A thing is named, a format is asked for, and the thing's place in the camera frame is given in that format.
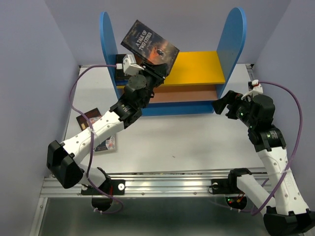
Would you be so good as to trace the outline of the A Tale of Two Cities book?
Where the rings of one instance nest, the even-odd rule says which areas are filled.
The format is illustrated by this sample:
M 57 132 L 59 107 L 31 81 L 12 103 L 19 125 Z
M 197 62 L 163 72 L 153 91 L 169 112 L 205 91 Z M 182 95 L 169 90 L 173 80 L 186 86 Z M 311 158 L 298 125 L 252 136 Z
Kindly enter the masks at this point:
M 180 52 L 172 43 L 161 37 L 145 24 L 136 20 L 123 38 L 121 45 L 150 64 L 167 64 L 169 75 Z

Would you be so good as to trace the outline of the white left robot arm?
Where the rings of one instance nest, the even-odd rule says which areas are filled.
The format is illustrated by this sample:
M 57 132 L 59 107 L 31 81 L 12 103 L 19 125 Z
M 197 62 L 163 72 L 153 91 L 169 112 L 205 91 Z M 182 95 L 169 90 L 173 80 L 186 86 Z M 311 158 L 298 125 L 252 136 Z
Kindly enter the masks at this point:
M 107 138 L 136 122 L 154 97 L 154 89 L 162 85 L 167 76 L 165 63 L 144 63 L 136 65 L 135 69 L 137 74 L 129 78 L 123 95 L 99 120 L 89 123 L 88 128 L 70 139 L 48 145 L 47 167 L 63 188 L 81 183 L 92 186 L 99 194 L 109 190 L 105 172 L 81 162 L 87 155 L 92 156 L 94 149 Z

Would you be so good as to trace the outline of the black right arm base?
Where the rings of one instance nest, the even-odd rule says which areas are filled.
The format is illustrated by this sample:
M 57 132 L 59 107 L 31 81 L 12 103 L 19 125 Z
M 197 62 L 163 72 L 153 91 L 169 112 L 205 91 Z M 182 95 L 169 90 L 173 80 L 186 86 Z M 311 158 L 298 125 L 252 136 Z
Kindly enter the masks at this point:
M 237 178 L 245 175 L 252 176 L 252 172 L 247 168 L 232 169 L 226 178 L 212 179 L 208 192 L 212 195 L 237 194 L 237 197 L 225 197 L 227 207 L 231 210 L 248 213 L 250 211 L 245 210 L 247 197 L 245 193 L 237 187 Z

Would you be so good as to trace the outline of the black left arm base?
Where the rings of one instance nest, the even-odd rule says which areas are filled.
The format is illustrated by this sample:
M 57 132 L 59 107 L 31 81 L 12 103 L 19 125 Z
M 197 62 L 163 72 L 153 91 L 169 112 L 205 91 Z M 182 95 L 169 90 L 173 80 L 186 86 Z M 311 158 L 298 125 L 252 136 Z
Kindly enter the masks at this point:
M 102 168 L 91 168 L 85 175 L 87 184 L 82 186 L 87 189 L 83 192 L 91 196 L 99 195 L 102 197 L 92 197 L 91 205 L 94 212 L 101 215 L 115 214 L 124 209 L 124 204 L 115 196 L 125 194 L 126 181 L 124 179 L 112 179 Z

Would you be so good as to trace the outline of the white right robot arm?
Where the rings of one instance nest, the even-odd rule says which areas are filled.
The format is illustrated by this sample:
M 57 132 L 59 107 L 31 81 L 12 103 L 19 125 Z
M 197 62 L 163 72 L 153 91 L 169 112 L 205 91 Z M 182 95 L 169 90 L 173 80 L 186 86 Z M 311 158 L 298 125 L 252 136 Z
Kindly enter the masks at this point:
M 286 143 L 282 132 L 272 124 L 275 112 L 269 96 L 242 95 L 230 90 L 212 103 L 216 114 L 228 109 L 229 119 L 238 119 L 248 128 L 248 137 L 262 161 L 273 188 L 268 193 L 247 168 L 230 171 L 223 187 L 230 192 L 241 191 L 263 216 L 264 226 L 271 236 L 291 236 L 309 231 L 315 226 L 315 213 L 304 201 L 289 167 Z

